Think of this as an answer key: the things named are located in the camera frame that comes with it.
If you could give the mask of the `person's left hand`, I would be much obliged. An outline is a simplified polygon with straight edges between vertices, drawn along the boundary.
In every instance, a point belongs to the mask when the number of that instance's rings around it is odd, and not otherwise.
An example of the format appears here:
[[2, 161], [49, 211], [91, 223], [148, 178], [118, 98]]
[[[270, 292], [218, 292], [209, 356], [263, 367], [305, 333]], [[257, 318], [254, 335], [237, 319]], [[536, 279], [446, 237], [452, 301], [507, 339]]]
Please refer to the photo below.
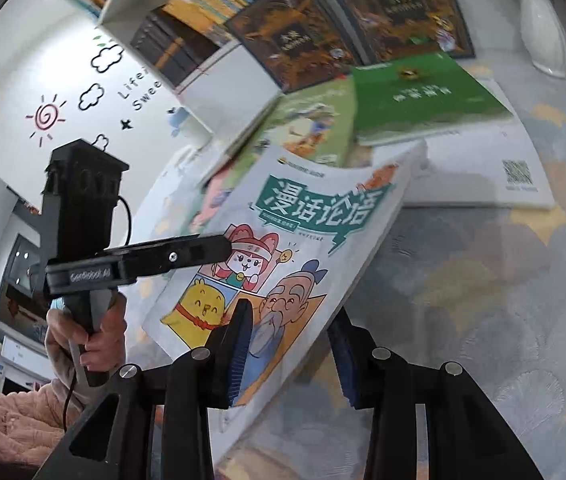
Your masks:
[[79, 366], [89, 372], [111, 372], [126, 359], [124, 333], [126, 333], [126, 296], [120, 292], [112, 294], [112, 303], [100, 321], [95, 334], [88, 333], [70, 316], [60, 309], [50, 309], [46, 315], [48, 333], [45, 349], [57, 379], [66, 387], [74, 377], [74, 361], [71, 359], [69, 344], [82, 346]]

